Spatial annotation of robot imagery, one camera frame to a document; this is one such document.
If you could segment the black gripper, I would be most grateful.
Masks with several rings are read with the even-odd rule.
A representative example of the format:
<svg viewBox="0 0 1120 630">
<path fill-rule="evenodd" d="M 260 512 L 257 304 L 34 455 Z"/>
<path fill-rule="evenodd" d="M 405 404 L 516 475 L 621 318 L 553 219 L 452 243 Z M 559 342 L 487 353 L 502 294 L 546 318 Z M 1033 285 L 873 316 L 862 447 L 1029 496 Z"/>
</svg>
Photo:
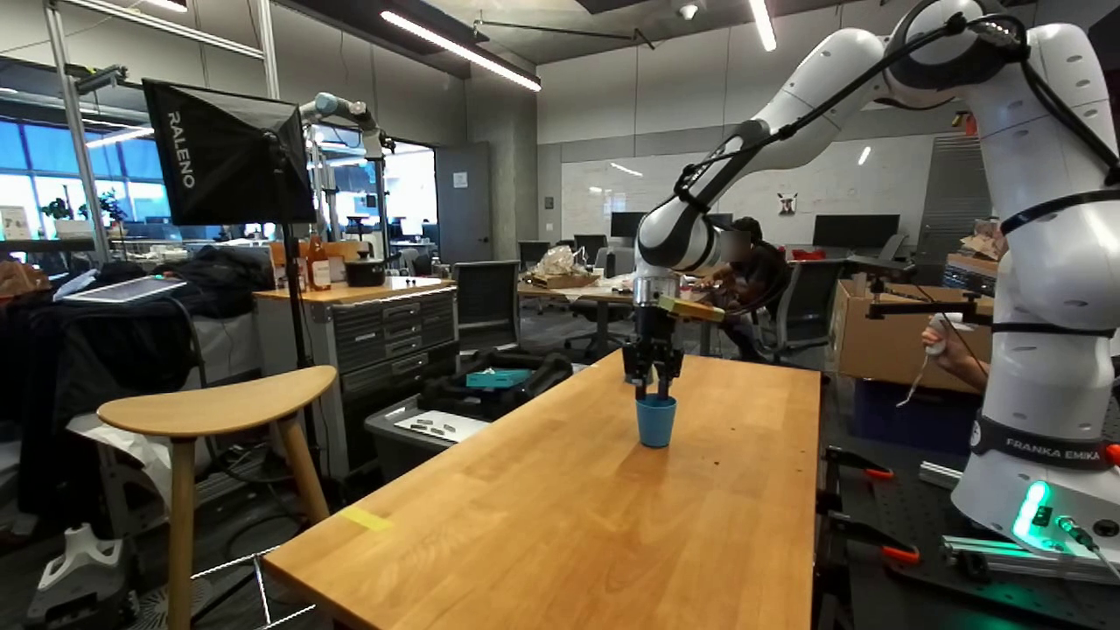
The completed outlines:
<svg viewBox="0 0 1120 630">
<path fill-rule="evenodd" d="M 664 309 L 634 313 L 634 341 L 624 348 L 628 387 L 634 399 L 649 395 L 649 380 L 658 379 L 658 395 L 672 399 L 684 367 L 684 351 L 675 348 L 675 318 Z"/>
</svg>

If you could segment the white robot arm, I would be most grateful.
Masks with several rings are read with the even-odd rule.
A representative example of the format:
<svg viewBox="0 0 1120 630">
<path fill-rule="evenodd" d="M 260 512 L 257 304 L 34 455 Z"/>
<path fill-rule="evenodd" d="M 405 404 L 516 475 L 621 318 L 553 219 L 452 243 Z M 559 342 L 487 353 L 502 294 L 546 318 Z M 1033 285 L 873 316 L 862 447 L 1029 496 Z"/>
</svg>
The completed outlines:
<svg viewBox="0 0 1120 630">
<path fill-rule="evenodd" d="M 1076 24 L 1021 24 L 983 0 L 916 0 L 885 34 L 826 34 L 644 212 L 628 380 L 664 392 L 684 367 L 668 302 L 687 274 L 733 258 L 733 237 L 706 219 L 715 198 L 747 170 L 813 162 L 866 103 L 965 106 L 1005 243 L 983 407 L 952 491 L 955 512 L 1042 553 L 1112 558 L 1116 128 L 1098 56 Z"/>
</svg>

